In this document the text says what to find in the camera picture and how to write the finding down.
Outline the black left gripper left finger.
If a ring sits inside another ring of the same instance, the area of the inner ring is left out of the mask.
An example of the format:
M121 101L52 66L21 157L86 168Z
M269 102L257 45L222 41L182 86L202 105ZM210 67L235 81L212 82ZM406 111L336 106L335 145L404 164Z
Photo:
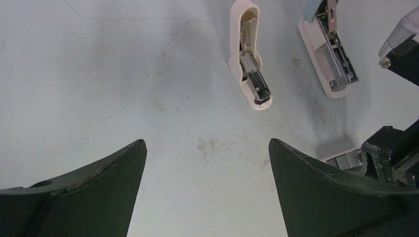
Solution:
M2 189L1 236L125 237L146 157L139 139L66 174Z

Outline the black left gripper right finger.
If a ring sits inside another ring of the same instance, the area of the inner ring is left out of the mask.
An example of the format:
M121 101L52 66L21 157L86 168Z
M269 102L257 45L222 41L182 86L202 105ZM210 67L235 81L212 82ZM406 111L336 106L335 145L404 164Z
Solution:
M276 138L269 156L289 236L418 236L418 190L351 174Z

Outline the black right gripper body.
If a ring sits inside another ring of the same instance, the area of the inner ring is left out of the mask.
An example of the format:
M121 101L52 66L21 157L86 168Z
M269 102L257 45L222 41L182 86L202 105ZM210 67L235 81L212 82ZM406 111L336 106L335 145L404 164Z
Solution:
M410 36L386 56L389 70L414 85L419 84L418 35ZM367 170L375 170L377 180L409 188L419 186L419 123L406 130L384 126L361 146Z

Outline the staple tray with staples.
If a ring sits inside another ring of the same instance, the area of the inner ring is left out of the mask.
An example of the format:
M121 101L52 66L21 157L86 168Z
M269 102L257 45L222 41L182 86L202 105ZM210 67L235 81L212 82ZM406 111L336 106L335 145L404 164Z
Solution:
M362 166L361 149L356 148L344 150L319 160L341 170L356 170Z

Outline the small white mini stapler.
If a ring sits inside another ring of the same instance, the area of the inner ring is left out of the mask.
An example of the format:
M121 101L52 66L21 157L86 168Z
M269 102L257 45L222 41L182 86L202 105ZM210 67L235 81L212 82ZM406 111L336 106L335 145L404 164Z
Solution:
M256 50L259 7L250 0L237 0L230 9L230 71L248 104L257 111L269 108L272 93L261 73Z

